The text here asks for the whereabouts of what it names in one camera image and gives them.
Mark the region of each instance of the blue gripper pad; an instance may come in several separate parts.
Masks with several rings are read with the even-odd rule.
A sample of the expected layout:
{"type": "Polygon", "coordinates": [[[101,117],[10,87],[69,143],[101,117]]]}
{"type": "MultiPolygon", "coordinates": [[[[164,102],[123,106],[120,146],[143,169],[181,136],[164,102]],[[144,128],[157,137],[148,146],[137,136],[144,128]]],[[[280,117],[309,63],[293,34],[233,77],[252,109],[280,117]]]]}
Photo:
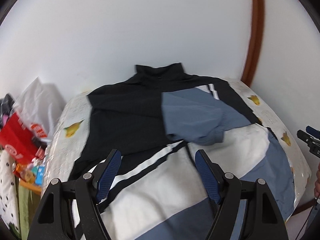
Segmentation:
{"type": "Polygon", "coordinates": [[[97,187],[98,192],[96,195],[96,200],[98,203],[100,203],[102,199],[105,199],[108,196],[110,187],[119,170],[120,164],[121,164],[121,153],[120,151],[117,150],[98,181],[98,187],[97,187]]]}
{"type": "Polygon", "coordinates": [[[311,126],[306,127],[306,132],[308,134],[310,134],[311,136],[313,136],[314,138],[320,139],[320,132],[318,130],[312,128],[311,126]]]}
{"type": "Polygon", "coordinates": [[[213,199],[217,204],[219,204],[221,201],[221,196],[219,194],[218,181],[211,172],[200,151],[196,152],[195,163],[209,198],[213,199]]]}

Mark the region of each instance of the cable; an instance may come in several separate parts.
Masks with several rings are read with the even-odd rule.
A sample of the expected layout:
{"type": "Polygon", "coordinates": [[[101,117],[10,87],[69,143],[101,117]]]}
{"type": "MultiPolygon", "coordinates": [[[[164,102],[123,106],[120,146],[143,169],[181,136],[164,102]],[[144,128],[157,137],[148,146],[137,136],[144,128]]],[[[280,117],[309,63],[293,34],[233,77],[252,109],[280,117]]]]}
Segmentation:
{"type": "Polygon", "coordinates": [[[306,225],[306,223],[307,223],[307,221],[308,221],[308,219],[309,219],[309,217],[310,217],[310,215],[311,215],[312,210],[314,209],[314,207],[315,207],[315,206],[316,206],[316,204],[318,203],[318,199],[319,199],[319,197],[320,197],[320,195],[316,198],[316,201],[315,201],[315,203],[313,204],[313,206],[312,206],[312,208],[311,208],[311,210],[310,210],[310,213],[309,213],[309,215],[308,215],[308,217],[307,217],[306,221],[304,222],[304,224],[303,224],[302,228],[300,229],[300,231],[299,231],[299,233],[298,233],[298,235],[297,235],[297,237],[296,237],[296,239],[295,239],[295,240],[297,240],[297,239],[298,239],[298,237],[299,237],[299,235],[300,235],[300,233],[301,233],[302,229],[303,229],[303,228],[304,228],[304,226],[306,225]]]}

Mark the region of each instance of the red box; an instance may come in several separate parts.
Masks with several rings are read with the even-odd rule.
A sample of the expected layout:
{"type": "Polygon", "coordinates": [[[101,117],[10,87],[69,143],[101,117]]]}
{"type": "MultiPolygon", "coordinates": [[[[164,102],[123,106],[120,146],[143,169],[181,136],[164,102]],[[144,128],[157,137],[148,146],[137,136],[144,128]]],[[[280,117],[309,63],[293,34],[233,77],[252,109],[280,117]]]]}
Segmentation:
{"type": "Polygon", "coordinates": [[[0,144],[18,163],[29,164],[38,150],[33,136],[14,113],[0,131],[0,144]]]}

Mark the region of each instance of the metal bolt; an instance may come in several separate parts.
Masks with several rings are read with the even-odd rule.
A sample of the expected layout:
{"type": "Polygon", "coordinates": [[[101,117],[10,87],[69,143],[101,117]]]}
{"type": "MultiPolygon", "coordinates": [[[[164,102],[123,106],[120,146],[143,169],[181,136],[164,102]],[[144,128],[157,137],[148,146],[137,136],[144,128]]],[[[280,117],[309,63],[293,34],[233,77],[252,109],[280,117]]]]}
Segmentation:
{"type": "Polygon", "coordinates": [[[56,185],[59,182],[57,178],[51,180],[52,185],[56,185]]]}
{"type": "Polygon", "coordinates": [[[227,172],[225,175],[224,175],[227,179],[233,179],[233,174],[230,173],[230,172],[227,172]]]}
{"type": "Polygon", "coordinates": [[[83,178],[84,179],[90,179],[91,178],[91,173],[85,173],[84,175],[83,175],[83,178]]]}
{"type": "Polygon", "coordinates": [[[264,185],[266,183],[266,181],[264,179],[258,179],[258,183],[261,185],[264,185]]]}

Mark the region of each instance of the clothing pile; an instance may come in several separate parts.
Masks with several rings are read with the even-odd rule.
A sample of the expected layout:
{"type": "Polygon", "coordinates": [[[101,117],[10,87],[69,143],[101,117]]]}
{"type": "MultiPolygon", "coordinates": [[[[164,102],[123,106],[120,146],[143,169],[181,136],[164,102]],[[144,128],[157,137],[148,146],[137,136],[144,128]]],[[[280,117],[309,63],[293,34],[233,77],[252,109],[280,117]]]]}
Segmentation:
{"type": "Polygon", "coordinates": [[[2,129],[9,118],[14,113],[13,111],[14,100],[10,94],[6,94],[4,98],[0,99],[0,129],[2,129]]]}
{"type": "MultiPolygon", "coordinates": [[[[112,239],[205,239],[214,215],[194,165],[199,149],[242,180],[265,179],[283,218],[292,214],[286,154],[228,82],[188,75],[180,63],[137,65],[136,71],[88,95],[90,133],[69,177],[92,171],[112,149],[122,153],[108,197],[98,205],[112,239]]],[[[244,208],[242,201],[233,239],[244,208]]],[[[73,215],[77,225],[76,201],[73,215]]],[[[76,231],[82,235],[80,225],[76,231]]]]}

